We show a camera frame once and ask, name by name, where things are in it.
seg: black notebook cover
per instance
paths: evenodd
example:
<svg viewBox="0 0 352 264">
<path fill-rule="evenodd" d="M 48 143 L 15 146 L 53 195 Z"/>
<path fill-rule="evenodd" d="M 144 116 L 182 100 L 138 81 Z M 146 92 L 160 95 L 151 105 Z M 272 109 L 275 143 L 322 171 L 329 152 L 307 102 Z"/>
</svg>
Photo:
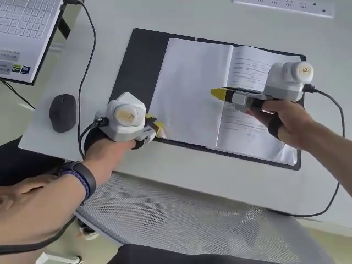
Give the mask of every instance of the black notebook cover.
<svg viewBox="0 0 352 264">
<path fill-rule="evenodd" d="M 196 40 L 195 37 L 175 35 L 165 32 L 146 29 L 134 29 L 126 49 L 125 56 L 122 60 L 120 71 L 117 75 L 110 100 L 115 100 L 124 92 L 130 92 L 139 100 L 141 100 L 145 104 L 147 112 L 149 111 L 169 39 L 183 39 L 208 43 L 230 44 L 234 47 L 240 46 L 238 44 L 205 40 L 202 38 L 198 38 Z M 306 57 L 303 55 L 272 51 L 268 49 L 262 50 L 282 55 L 300 56 L 302 61 L 306 61 Z M 217 155 L 241 158 L 243 160 L 259 162 L 281 168 L 292 169 L 295 171 L 298 171 L 301 168 L 302 154 L 300 150 L 298 151 L 297 164 L 291 166 L 277 162 L 265 161 L 258 158 L 246 157 L 239 154 L 212 150 L 203 146 L 182 143 L 169 139 L 156 138 L 155 140 L 165 144 L 186 147 L 199 151 L 206 151 Z"/>
</svg>

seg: gray mesh chair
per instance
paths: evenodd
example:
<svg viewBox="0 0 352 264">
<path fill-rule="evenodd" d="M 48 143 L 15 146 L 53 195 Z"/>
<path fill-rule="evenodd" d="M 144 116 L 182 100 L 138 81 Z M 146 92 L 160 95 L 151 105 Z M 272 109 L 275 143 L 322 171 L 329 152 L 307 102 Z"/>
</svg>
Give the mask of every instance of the gray mesh chair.
<svg viewBox="0 0 352 264">
<path fill-rule="evenodd" d="M 333 264 L 295 219 L 114 173 L 76 215 L 120 244 L 286 264 Z"/>
</svg>

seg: laptop keyboard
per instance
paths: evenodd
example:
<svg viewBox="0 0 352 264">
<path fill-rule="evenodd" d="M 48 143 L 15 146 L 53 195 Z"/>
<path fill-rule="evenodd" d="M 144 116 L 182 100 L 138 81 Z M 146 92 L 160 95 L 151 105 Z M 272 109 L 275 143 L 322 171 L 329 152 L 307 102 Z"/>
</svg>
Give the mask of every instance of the laptop keyboard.
<svg viewBox="0 0 352 264">
<path fill-rule="evenodd" d="M 0 0 L 0 36 L 41 39 L 57 0 Z"/>
</svg>

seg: purple wristband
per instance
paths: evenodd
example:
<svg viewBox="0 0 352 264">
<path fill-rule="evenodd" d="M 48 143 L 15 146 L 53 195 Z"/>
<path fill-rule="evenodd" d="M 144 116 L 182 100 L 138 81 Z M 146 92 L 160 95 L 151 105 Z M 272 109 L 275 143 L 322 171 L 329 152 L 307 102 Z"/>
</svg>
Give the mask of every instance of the purple wristband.
<svg viewBox="0 0 352 264">
<path fill-rule="evenodd" d="M 90 191 L 89 191 L 89 186 L 86 183 L 86 181 L 84 180 L 84 178 L 79 173 L 77 173 L 71 169 L 64 170 L 61 173 L 61 175 L 65 175 L 65 174 L 71 174 L 71 175 L 75 176 L 77 179 L 79 179 L 79 181 L 82 183 L 84 189 L 86 190 L 86 197 L 84 198 L 84 201 L 86 201 L 90 196 Z"/>
</svg>

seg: laptop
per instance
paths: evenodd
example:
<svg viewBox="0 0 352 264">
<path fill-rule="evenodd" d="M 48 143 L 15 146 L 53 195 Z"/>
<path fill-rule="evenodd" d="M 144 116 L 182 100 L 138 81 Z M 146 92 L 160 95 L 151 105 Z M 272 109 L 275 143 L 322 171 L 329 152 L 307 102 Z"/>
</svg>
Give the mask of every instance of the laptop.
<svg viewBox="0 0 352 264">
<path fill-rule="evenodd" d="M 0 79 L 34 84 L 62 0 L 0 0 Z"/>
</svg>

